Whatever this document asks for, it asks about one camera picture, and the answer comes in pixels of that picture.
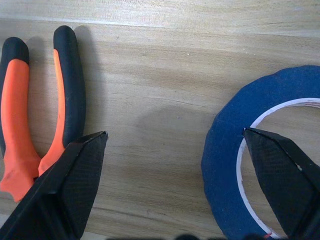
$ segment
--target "blue tape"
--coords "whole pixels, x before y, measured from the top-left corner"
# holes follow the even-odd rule
[[[244,197],[239,173],[243,130],[255,127],[277,109],[294,105],[320,107],[320,66],[286,68],[259,78],[243,87],[213,121],[201,163],[204,191],[216,222],[229,239],[272,231],[253,216]]]

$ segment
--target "textured black surface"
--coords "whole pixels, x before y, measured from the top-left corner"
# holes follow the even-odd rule
[[[0,62],[0,97],[2,96],[2,90],[4,88],[4,82],[8,64],[13,59],[19,59],[29,64],[29,50],[27,45],[20,38],[9,37],[6,39],[2,46],[1,62]],[[6,144],[4,140],[4,134],[2,130],[2,123],[0,118],[0,148],[2,156],[5,155]]]
[[[0,240],[79,239],[97,194],[107,138],[98,132],[70,143],[4,223]]]
[[[63,146],[66,147],[84,133],[85,81],[74,31],[68,26],[60,26],[54,32],[53,47],[59,55],[63,78],[65,99]]]
[[[284,232],[319,237],[320,168],[290,139],[247,128],[244,137],[259,185]]]

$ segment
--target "blue masking tape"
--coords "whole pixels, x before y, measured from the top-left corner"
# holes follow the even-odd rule
[[[202,156],[204,191],[225,236],[240,240],[256,233],[279,237],[251,208],[242,184],[243,130],[290,106],[320,108],[320,66],[286,68],[244,86],[217,114]]]

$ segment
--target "wooden table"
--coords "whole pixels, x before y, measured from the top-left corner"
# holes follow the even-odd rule
[[[86,231],[221,237],[203,191],[206,133],[244,85],[283,68],[320,64],[319,2],[0,0],[0,45],[17,36],[29,47],[29,126],[41,156],[56,128],[53,33],[60,25],[71,26],[79,41],[85,133],[109,133]],[[318,110],[291,107],[259,127],[292,138],[319,160],[319,117]],[[248,153],[242,174],[258,216],[281,232]],[[10,214],[16,204],[7,193],[0,198],[0,214]]]

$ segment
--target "pliers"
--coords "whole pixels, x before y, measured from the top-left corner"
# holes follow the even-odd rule
[[[56,131],[41,158],[28,127],[29,50],[17,37],[5,40],[0,62],[0,148],[4,176],[0,190],[20,201],[37,177],[49,169],[69,143],[81,137],[86,118],[86,91],[77,38],[68,26],[53,35],[53,59],[58,90]]]

